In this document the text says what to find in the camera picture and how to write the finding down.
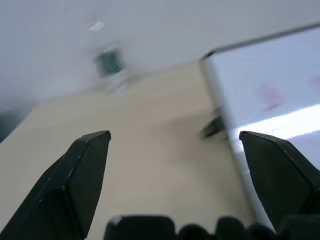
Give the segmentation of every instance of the whiteboard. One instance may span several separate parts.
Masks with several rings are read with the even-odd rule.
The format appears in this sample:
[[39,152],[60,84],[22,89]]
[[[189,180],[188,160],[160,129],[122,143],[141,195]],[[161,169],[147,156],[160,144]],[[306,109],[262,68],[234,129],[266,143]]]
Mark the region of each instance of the whiteboard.
[[320,27],[209,57],[235,125],[320,103]]
[[239,133],[289,140],[320,170],[319,26],[216,49],[203,62],[257,220],[269,227]]

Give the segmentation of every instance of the white wall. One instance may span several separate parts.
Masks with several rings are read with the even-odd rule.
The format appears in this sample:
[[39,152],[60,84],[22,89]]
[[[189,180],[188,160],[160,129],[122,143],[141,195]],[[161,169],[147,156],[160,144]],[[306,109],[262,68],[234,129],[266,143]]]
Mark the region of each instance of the white wall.
[[[122,42],[132,73],[320,21],[319,0],[2,0],[0,100],[34,101],[96,84],[101,43]],[[101,42],[89,31],[105,27]]]

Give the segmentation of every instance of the beige tabletop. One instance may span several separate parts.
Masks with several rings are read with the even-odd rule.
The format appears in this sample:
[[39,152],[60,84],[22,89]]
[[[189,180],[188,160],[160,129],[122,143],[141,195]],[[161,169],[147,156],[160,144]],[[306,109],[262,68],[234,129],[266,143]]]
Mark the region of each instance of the beige tabletop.
[[144,77],[128,96],[95,89],[36,107],[0,144],[0,229],[75,139],[101,130],[112,139],[88,239],[101,240],[120,214],[169,215],[177,231],[197,223],[212,232],[225,215],[253,223],[224,134],[199,136],[212,106],[195,63]]

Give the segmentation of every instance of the black plastic part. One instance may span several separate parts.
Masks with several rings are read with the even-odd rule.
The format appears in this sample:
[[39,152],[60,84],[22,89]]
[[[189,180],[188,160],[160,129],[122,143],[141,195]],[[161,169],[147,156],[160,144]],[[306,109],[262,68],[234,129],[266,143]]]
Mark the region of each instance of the black plastic part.
[[210,235],[201,226],[190,224],[184,226],[178,235],[179,240],[209,240]]
[[276,240],[277,235],[269,228],[262,224],[251,225],[247,231],[251,236],[251,240]]
[[104,240],[176,240],[174,222],[166,216],[117,216],[106,226]]
[[320,171],[289,141],[240,133],[255,191],[273,227],[288,215],[320,214]]
[[225,130],[225,125],[222,116],[214,118],[202,130],[203,138],[210,138],[211,136]]
[[234,217],[222,217],[215,229],[215,240],[250,240],[244,225]]
[[0,240],[81,240],[96,211],[111,134],[77,139],[36,182]]
[[278,240],[320,239],[320,216],[288,216],[280,226]]

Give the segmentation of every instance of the green object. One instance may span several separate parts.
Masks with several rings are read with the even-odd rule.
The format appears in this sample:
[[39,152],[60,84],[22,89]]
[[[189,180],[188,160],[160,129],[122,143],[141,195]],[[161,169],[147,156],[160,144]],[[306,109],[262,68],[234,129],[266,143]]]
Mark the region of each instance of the green object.
[[124,69],[120,49],[110,48],[97,57],[100,72],[104,76],[114,75]]

